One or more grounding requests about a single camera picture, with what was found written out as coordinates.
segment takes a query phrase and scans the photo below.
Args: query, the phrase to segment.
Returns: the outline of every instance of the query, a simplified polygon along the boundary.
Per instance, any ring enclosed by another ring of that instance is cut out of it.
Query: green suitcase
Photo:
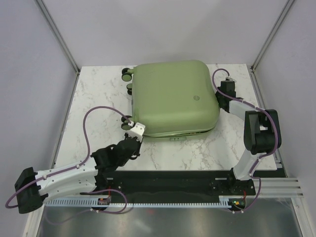
[[[210,132],[219,106],[208,67],[201,61],[142,64],[123,69],[132,94],[132,120],[146,126],[145,136],[185,140]]]

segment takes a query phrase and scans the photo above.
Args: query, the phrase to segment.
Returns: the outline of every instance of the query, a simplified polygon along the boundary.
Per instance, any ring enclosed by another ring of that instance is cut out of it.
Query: red wire
[[[246,199],[246,196],[247,196],[246,190],[243,190],[243,198],[242,198],[242,201],[244,201],[244,200]]]

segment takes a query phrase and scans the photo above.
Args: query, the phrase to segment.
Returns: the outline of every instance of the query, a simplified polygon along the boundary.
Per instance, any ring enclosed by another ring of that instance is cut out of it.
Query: table
[[[131,115],[131,96],[127,83],[121,80],[121,70],[133,66],[83,67],[79,76],[67,124],[63,131],[56,160],[56,167],[85,158],[87,147],[82,131],[85,113],[95,106],[111,106],[126,115]],[[217,68],[227,69],[236,82],[237,96],[258,105],[245,64],[208,65],[212,74]],[[216,84],[226,74],[218,72]],[[91,152],[123,139],[120,115],[99,109],[87,118],[86,129]],[[215,129],[205,139],[187,141],[149,141],[144,139],[141,155],[129,160],[120,170],[230,170],[244,151],[243,121],[221,110]],[[276,170],[273,156],[266,157],[259,170]]]

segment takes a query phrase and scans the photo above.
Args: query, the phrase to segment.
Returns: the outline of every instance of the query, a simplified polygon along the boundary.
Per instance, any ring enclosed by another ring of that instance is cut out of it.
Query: metal floor
[[[47,207],[51,221],[82,208]],[[259,199],[244,214],[207,208],[134,208],[125,214],[84,213],[63,225],[43,221],[38,237],[301,237],[290,199]]]

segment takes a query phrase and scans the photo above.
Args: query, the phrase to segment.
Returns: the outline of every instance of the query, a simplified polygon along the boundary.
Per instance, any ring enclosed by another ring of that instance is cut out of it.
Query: white wall
[[[257,69],[269,108],[278,111],[282,159],[298,177],[316,221],[316,1],[296,1]]]
[[[286,0],[44,0],[79,66],[251,64]]]
[[[5,209],[24,168],[47,169],[75,72],[33,0],[0,2],[0,236],[22,235],[27,214]]]

